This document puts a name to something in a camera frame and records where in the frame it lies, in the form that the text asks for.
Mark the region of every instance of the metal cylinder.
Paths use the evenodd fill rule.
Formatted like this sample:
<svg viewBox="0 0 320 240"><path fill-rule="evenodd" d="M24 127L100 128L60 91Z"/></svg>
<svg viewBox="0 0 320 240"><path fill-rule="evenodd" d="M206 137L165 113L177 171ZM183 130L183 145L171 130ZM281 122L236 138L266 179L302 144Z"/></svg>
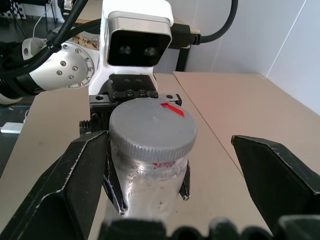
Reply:
<svg viewBox="0 0 320 240"><path fill-rule="evenodd" d="M193 117L161 99L119 105L110 117L111 154L125 217L166 218L173 210L197 136Z"/></svg>

